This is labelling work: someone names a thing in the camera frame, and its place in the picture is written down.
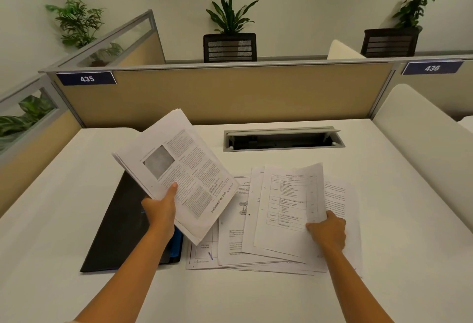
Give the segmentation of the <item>black folder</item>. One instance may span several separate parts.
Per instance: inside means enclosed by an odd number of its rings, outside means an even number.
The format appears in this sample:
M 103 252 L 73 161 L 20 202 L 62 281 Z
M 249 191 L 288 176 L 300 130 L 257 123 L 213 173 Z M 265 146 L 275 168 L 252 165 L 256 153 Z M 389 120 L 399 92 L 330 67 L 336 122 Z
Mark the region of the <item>black folder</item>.
M 146 193 L 124 172 L 80 269 L 81 273 L 118 270 L 149 229 L 141 204 Z

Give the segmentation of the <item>stapled printed article pages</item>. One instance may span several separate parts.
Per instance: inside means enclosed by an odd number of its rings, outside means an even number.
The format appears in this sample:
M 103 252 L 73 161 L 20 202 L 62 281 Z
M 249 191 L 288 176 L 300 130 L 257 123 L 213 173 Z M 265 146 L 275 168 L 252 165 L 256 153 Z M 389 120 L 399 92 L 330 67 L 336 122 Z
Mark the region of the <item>stapled printed article pages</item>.
M 162 199 L 177 183 L 174 224 L 195 246 L 240 187 L 181 109 L 169 112 L 112 155 L 151 199 Z

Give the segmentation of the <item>large white curved panel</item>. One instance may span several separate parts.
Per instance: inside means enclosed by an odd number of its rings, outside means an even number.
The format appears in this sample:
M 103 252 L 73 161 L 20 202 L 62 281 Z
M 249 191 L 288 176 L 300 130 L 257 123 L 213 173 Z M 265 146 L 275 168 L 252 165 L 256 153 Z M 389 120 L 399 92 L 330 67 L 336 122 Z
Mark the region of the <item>large white curved panel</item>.
M 373 122 L 473 233 L 473 133 L 406 84 Z

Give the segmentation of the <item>white sheet with flow diagram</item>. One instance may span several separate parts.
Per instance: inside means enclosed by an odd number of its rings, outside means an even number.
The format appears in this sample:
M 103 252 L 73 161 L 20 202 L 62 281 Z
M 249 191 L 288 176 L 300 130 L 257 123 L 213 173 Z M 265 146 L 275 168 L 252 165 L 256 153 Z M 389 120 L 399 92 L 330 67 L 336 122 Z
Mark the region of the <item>white sheet with flow diagram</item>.
M 240 186 L 219 217 L 218 264 L 244 270 L 294 273 L 286 261 L 270 261 L 268 257 L 242 251 L 251 174 L 240 174 L 235 178 Z

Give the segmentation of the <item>broad-leaved green plant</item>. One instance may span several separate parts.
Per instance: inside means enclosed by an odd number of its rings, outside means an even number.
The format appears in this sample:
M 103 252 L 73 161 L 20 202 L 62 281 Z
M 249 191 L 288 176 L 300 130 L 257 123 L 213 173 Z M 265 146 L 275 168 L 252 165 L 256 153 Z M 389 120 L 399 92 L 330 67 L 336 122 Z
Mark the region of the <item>broad-leaved green plant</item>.
M 0 115 L 0 153 L 51 111 L 57 109 L 56 105 L 43 90 L 26 96 L 19 101 L 17 106 L 21 114 Z

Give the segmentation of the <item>white sheet with pen mark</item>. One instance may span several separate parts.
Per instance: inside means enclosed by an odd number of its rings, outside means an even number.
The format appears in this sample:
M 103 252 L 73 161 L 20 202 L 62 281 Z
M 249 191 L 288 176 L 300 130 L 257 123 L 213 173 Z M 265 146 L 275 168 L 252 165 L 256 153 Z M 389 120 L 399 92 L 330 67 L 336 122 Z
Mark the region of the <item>white sheet with pen mark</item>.
M 311 271 L 305 267 L 303 263 L 292 261 L 266 262 L 250 265 L 231 265 L 221 266 L 218 263 L 218 221 L 214 223 L 212 229 L 209 230 L 204 239 L 198 246 L 192 242 L 188 244 L 186 270 L 212 270 L 228 268 L 236 271 L 251 272 L 276 272 L 300 275 L 315 275 L 315 271 Z

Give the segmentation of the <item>person's right forearm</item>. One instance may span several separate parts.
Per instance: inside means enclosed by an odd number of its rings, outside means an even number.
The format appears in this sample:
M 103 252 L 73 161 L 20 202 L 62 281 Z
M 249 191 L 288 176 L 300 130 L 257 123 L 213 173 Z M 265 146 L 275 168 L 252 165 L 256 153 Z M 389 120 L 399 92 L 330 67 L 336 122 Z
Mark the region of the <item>person's right forearm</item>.
M 394 323 L 340 248 L 323 246 L 322 252 L 346 323 Z

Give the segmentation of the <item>dark blue number plate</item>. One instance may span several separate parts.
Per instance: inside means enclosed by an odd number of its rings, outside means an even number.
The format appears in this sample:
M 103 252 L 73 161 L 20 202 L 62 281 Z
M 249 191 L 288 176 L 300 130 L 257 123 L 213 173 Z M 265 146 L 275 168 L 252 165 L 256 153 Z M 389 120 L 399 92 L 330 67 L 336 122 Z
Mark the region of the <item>dark blue number plate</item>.
M 111 71 L 64 72 L 56 75 L 63 86 L 117 84 Z
M 455 74 L 463 63 L 463 60 L 408 62 L 401 75 Z

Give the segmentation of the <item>white sheet with dense text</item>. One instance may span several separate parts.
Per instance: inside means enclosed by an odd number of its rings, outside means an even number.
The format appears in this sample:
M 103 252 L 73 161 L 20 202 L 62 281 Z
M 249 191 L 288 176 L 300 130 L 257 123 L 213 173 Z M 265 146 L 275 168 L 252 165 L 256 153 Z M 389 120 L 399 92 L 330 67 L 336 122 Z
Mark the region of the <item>white sheet with dense text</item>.
M 327 265 L 318 244 L 311 238 L 305 228 L 307 223 L 307 205 L 311 204 L 310 180 L 301 180 L 298 183 L 298 198 L 302 199 L 302 218 L 299 226 L 303 229 L 304 243 L 301 249 L 301 258 L 307 263 L 301 263 L 297 268 L 299 274 L 314 275 L 316 272 L 327 272 Z M 361 234 L 359 227 L 359 204 L 355 189 L 339 179 L 327 179 L 324 182 L 325 207 L 332 211 L 338 218 L 345 219 L 346 242 L 343 249 L 345 257 L 357 272 L 363 275 Z

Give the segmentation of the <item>small green plant in pot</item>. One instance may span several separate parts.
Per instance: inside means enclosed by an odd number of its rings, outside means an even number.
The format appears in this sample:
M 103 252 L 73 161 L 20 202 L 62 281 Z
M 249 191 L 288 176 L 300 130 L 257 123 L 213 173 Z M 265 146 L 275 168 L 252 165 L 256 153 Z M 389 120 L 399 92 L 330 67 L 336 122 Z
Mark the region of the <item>small green plant in pot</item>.
M 106 67 L 109 63 L 117 59 L 122 52 L 123 48 L 120 44 L 111 42 L 107 46 L 91 54 L 91 56 L 89 57 L 89 66 Z

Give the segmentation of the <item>feathery green fern plant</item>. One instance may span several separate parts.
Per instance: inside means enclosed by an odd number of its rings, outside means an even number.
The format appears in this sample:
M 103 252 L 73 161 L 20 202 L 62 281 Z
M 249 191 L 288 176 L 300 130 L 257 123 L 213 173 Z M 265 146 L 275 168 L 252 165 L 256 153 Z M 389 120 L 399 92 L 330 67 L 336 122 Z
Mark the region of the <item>feathery green fern plant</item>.
M 62 7 L 46 4 L 45 9 L 55 15 L 62 44 L 67 47 L 80 49 L 91 44 L 104 25 L 104 8 L 89 8 L 83 0 L 66 0 Z

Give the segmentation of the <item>white sheet with printed table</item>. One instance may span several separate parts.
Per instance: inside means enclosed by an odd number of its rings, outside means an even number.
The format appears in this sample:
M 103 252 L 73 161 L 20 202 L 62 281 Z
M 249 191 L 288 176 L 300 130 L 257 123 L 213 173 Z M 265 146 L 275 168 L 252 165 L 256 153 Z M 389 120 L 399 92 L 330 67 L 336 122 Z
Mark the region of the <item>white sheet with printed table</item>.
M 311 267 L 324 266 L 307 223 L 326 220 L 323 164 L 302 168 L 266 165 L 253 245 L 274 257 L 291 255 Z

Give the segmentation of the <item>person's left forearm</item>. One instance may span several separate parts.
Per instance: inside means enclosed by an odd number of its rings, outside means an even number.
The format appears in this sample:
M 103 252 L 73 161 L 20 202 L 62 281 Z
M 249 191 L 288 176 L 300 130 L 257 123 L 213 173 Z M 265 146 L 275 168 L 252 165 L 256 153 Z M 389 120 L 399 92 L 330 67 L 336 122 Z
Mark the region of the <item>person's left forearm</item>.
M 135 323 L 174 224 L 151 226 L 107 284 L 71 323 Z

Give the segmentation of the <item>blue plastic file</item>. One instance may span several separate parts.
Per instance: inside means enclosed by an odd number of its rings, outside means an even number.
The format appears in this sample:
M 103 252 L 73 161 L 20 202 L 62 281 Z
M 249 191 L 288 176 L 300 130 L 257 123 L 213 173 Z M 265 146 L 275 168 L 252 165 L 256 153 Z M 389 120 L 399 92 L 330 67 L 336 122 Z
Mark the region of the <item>blue plastic file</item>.
M 159 264 L 168 265 L 180 262 L 183 241 L 184 236 L 182 232 L 175 226 L 173 236 L 166 245 Z

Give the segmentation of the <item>beige desk partition grey frame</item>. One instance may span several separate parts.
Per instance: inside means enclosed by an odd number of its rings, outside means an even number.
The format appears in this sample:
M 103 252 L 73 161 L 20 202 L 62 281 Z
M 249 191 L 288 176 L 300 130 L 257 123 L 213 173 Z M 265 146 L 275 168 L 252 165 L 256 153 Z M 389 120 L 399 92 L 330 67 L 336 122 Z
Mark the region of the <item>beige desk partition grey frame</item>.
M 463 60 L 455 74 L 401 75 L 408 62 Z M 454 119 L 473 115 L 473 52 L 461 55 L 389 58 L 393 64 L 381 92 L 369 113 L 373 119 L 389 93 L 398 84 L 406 84 Z
M 383 59 L 203 63 L 45 72 L 85 128 L 144 130 L 174 109 L 194 125 L 368 118 Z M 117 84 L 63 86 L 57 73 L 111 71 Z

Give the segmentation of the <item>white sheet with punch holes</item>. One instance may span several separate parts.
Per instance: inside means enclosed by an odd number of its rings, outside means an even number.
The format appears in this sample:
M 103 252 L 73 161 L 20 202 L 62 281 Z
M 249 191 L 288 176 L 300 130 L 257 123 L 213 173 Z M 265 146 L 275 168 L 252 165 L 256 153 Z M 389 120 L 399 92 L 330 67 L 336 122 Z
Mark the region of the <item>white sheet with punch holes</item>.
M 302 262 L 302 259 L 298 256 L 289 254 L 281 254 L 275 251 L 271 251 L 264 248 L 254 246 L 254 237 L 256 232 L 257 218 L 259 202 L 262 191 L 264 177 L 264 166 L 253 167 L 251 182 L 249 187 L 249 197 L 247 201 L 246 218 L 244 226 L 244 235 L 242 241 L 242 252 L 245 254 L 251 254 L 259 259 L 259 261 L 295 261 Z

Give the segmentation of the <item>long-leaved green potted plant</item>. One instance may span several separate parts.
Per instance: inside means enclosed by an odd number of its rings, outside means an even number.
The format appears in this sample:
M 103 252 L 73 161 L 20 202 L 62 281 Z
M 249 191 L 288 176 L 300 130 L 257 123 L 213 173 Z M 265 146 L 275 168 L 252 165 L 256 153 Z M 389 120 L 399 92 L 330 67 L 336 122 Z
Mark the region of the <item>long-leaved green potted plant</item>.
M 235 11 L 233 0 L 220 0 L 219 4 L 212 1 L 213 9 L 206 9 L 206 12 L 210 20 L 217 26 L 214 31 L 225 35 L 236 35 L 241 33 L 245 25 L 255 23 L 246 14 L 258 2 L 258 0 L 255 0 Z

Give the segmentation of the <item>person's right hand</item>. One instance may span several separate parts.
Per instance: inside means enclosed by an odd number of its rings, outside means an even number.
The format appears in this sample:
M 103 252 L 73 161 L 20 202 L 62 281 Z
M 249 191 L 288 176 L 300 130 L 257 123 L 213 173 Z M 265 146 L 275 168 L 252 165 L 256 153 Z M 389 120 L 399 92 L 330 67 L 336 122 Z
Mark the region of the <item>person's right hand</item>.
M 324 256 L 342 254 L 346 242 L 346 220 L 327 210 L 326 219 L 321 222 L 324 224 L 323 233 L 309 231 L 313 241 L 318 244 Z

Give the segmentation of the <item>person's left hand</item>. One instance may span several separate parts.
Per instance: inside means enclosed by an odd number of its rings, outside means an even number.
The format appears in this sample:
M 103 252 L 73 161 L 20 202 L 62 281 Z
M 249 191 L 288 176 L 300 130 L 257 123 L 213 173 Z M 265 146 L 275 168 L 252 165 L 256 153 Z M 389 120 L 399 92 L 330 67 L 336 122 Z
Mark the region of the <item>person's left hand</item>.
M 164 197 L 160 200 L 146 197 L 141 204 L 149 221 L 149 231 L 168 243 L 174 233 L 175 202 L 166 202 Z

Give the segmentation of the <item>beige partition with glass strip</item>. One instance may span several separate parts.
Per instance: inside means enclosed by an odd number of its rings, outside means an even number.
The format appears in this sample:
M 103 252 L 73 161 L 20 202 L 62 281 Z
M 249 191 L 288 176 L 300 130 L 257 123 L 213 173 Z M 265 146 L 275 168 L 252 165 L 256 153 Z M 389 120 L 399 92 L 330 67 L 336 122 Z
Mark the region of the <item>beige partition with glass strip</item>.
M 18 115 L 20 100 L 43 90 L 57 109 L 51 111 L 0 153 L 0 218 L 51 163 L 84 124 L 47 74 L 39 74 L 0 93 L 0 115 Z
M 43 69 L 43 72 L 89 70 L 90 56 L 99 49 L 115 42 L 122 46 L 123 52 L 104 68 L 137 67 L 164 65 L 167 63 L 158 33 L 154 13 L 151 9 L 133 18 L 113 31 L 96 39 L 67 57 Z

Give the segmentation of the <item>small-leaved green potted plant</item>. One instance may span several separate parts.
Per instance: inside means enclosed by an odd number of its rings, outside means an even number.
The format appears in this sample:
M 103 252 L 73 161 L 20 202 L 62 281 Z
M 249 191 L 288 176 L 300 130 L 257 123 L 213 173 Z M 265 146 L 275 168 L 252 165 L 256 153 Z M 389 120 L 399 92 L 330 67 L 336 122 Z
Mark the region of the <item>small-leaved green potted plant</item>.
M 419 21 L 424 16 L 425 7 L 429 1 L 434 2 L 435 0 L 405 0 L 400 9 L 392 16 L 397 20 L 394 28 L 417 28 L 421 32 L 423 27 Z

